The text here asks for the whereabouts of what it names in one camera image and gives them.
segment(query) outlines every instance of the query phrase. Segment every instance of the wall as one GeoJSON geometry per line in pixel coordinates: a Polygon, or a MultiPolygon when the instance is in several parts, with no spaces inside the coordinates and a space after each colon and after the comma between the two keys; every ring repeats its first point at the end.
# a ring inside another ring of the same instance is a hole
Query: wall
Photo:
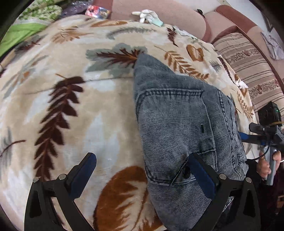
{"type": "Polygon", "coordinates": [[[265,33],[273,36],[284,49],[284,43],[276,30],[273,29],[271,33],[268,32],[262,13],[249,0],[227,0],[227,2],[257,24],[265,33]]]}

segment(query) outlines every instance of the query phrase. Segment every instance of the sofa cushion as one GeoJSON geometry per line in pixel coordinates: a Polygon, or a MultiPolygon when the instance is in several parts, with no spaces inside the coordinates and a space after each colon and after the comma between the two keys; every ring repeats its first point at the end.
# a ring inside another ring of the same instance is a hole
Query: sofa cushion
{"type": "Polygon", "coordinates": [[[184,4],[173,0],[164,0],[162,3],[153,0],[114,0],[110,18],[138,21],[139,17],[131,15],[131,12],[144,9],[155,11],[164,23],[178,26],[181,30],[185,30],[205,42],[210,42],[211,29],[205,18],[184,4]]]}
{"type": "Polygon", "coordinates": [[[255,112],[272,101],[283,114],[284,94],[279,83],[269,64],[247,38],[241,33],[231,33],[216,41],[214,46],[248,85],[255,112]]]}
{"type": "Polygon", "coordinates": [[[216,38],[220,38],[220,35],[224,36],[229,33],[236,32],[237,26],[223,15],[217,12],[209,12],[204,16],[209,24],[209,27],[211,28],[211,36],[209,39],[210,43],[217,41],[216,38]]]}

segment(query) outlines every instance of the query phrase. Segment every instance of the striped cushion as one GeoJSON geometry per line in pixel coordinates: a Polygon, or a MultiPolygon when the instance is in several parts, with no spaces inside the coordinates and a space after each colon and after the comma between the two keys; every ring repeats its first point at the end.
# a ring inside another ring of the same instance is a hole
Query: striped cushion
{"type": "Polygon", "coordinates": [[[248,85],[255,112],[272,101],[283,114],[284,94],[279,83],[266,60],[247,38],[241,33],[231,33],[215,42],[214,46],[248,85]]]}

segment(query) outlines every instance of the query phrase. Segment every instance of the plastic bag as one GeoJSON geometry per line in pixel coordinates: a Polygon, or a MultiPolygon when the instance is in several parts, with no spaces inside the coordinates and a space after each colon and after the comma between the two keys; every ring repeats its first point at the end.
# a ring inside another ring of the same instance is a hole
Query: plastic bag
{"type": "Polygon", "coordinates": [[[62,11],[60,18],[65,18],[71,15],[76,15],[84,12],[89,5],[92,5],[93,0],[89,1],[76,1],[70,3],[70,5],[62,11]]]}

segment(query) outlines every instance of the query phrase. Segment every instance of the black metal clamp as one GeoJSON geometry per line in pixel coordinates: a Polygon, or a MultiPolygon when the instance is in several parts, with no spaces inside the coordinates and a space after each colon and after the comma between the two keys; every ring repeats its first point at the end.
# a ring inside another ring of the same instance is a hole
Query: black metal clamp
{"type": "MultiPolygon", "coordinates": [[[[35,177],[31,186],[25,214],[25,231],[64,231],[51,197],[59,205],[73,231],[94,231],[74,203],[79,198],[96,167],[96,156],[88,153],[79,165],[56,180],[41,182],[35,177]]],[[[229,197],[234,196],[227,225],[221,231],[259,231],[260,212],[256,192],[250,178],[230,180],[218,175],[197,155],[189,156],[188,167],[196,177],[205,196],[212,199],[207,210],[192,231],[212,231],[229,197]]]]}
{"type": "Polygon", "coordinates": [[[51,197],[56,197],[73,231],[94,231],[74,203],[79,198],[97,164],[96,155],[89,152],[79,165],[61,174],[56,180],[41,182],[33,179],[26,213],[25,231],[64,231],[51,197]]]}

